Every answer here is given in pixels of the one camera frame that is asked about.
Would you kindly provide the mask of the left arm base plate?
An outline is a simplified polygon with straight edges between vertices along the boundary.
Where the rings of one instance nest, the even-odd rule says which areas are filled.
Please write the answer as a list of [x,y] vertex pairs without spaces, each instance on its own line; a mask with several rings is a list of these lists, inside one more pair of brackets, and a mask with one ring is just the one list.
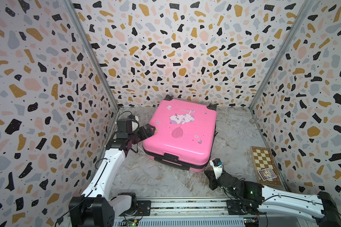
[[140,200],[137,201],[136,204],[136,216],[137,217],[148,217],[151,213],[151,204],[150,200]]

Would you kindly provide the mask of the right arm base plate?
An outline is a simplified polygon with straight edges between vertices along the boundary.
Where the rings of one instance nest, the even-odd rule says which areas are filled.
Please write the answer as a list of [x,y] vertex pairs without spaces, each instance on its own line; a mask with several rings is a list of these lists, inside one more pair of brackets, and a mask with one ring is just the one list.
[[246,212],[242,208],[242,204],[237,200],[226,200],[228,215],[244,215]]

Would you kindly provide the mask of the pink hard-shell suitcase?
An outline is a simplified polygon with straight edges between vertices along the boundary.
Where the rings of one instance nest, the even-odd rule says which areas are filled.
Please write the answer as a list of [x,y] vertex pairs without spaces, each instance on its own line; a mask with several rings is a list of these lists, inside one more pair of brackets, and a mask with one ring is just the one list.
[[144,152],[160,163],[202,172],[210,160],[216,120],[216,104],[205,106],[167,95],[150,120],[155,133],[143,141]]

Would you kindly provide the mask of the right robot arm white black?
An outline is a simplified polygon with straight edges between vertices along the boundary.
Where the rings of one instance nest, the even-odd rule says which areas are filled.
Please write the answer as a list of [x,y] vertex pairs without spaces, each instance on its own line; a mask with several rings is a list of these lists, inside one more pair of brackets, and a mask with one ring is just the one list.
[[316,223],[319,227],[341,227],[341,214],[330,194],[295,194],[269,186],[240,180],[223,171],[216,177],[214,171],[206,170],[209,188],[220,188],[227,196],[230,215],[284,214]]

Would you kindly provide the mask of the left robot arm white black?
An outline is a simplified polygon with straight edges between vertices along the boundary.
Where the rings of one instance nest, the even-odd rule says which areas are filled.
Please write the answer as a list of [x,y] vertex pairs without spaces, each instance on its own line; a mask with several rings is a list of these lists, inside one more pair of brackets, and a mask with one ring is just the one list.
[[95,164],[95,176],[80,196],[70,200],[68,213],[73,227],[111,227],[117,217],[140,215],[135,193],[120,193],[114,198],[109,193],[129,151],[154,136],[155,131],[150,124],[140,126],[134,115],[117,121],[104,157]]

